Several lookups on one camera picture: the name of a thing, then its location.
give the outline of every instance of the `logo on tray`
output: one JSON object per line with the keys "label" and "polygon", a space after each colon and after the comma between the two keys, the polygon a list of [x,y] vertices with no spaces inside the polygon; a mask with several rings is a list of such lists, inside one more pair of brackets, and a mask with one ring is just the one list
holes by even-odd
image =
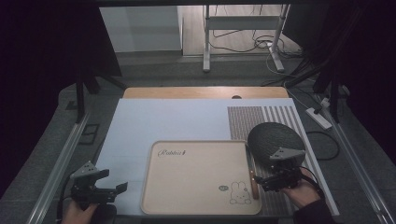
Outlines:
{"label": "logo on tray", "polygon": [[186,154],[186,150],[168,150],[163,149],[158,152],[158,157],[163,158],[165,156],[184,156]]}

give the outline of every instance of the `wall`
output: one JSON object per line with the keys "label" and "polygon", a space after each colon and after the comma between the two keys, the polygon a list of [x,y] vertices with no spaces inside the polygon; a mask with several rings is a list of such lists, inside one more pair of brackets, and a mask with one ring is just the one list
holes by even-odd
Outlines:
{"label": "wall", "polygon": [[100,8],[116,52],[181,50],[178,7]]}

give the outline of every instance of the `metal rail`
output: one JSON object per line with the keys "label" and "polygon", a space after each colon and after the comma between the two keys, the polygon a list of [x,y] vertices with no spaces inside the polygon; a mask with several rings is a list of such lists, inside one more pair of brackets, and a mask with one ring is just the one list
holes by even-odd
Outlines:
{"label": "metal rail", "polygon": [[381,193],[379,192],[375,183],[370,178],[367,171],[364,169],[363,164],[361,164],[361,160],[356,154],[354,147],[347,139],[347,135],[341,127],[341,124],[334,122],[334,119],[332,118],[332,115],[330,114],[328,108],[323,108],[322,111],[326,119],[332,124],[332,129],[334,130],[341,143],[341,149],[343,149],[346,159],[348,160],[353,172],[358,178],[361,184],[361,188],[366,194],[366,197],[372,205],[377,217],[379,218],[379,221],[384,224],[394,224],[395,219],[390,213],[388,206],[385,203],[383,197],[381,196]]}
{"label": "metal rail", "polygon": [[64,144],[64,148],[61,151],[61,154],[56,161],[52,172],[49,175],[46,185],[40,193],[40,196],[35,203],[35,207],[32,210],[28,220],[26,223],[41,223],[47,214],[47,211],[50,207],[50,203],[55,195],[56,189],[59,187],[59,184],[64,175],[64,171],[67,168],[67,165],[70,162],[70,159],[74,153],[76,145],[78,143],[78,139],[81,137],[82,132],[84,131],[84,127],[87,123],[87,120],[91,114],[91,107],[87,106],[87,110],[85,115],[82,117],[80,123],[76,123],[69,134],[69,137]]}

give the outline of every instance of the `wooden board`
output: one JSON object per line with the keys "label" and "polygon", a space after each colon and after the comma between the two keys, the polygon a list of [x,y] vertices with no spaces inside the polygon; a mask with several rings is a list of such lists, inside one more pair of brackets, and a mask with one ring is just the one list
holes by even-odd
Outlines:
{"label": "wooden board", "polygon": [[283,87],[149,87],[128,88],[123,98],[157,99],[289,98]]}
{"label": "wooden board", "polygon": [[153,145],[141,203],[152,215],[255,215],[244,141]]}

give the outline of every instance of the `human hand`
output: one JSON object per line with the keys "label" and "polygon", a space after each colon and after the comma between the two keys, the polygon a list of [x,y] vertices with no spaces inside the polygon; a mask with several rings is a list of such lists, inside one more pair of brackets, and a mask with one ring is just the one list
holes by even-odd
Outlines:
{"label": "human hand", "polygon": [[[303,168],[300,169],[303,175],[312,178],[312,175],[309,173],[309,171]],[[320,199],[320,196],[318,195],[315,187],[312,186],[310,183],[308,183],[308,181],[303,179],[299,181],[297,187],[293,189],[284,188],[281,191],[284,192],[286,195],[288,195],[291,201],[298,208],[305,207],[306,205],[309,205],[310,203]]]}
{"label": "human hand", "polygon": [[79,207],[78,203],[72,200],[72,202],[67,207],[62,224],[89,224],[97,206],[98,204],[91,203],[90,206],[88,206],[88,208],[83,211]]}

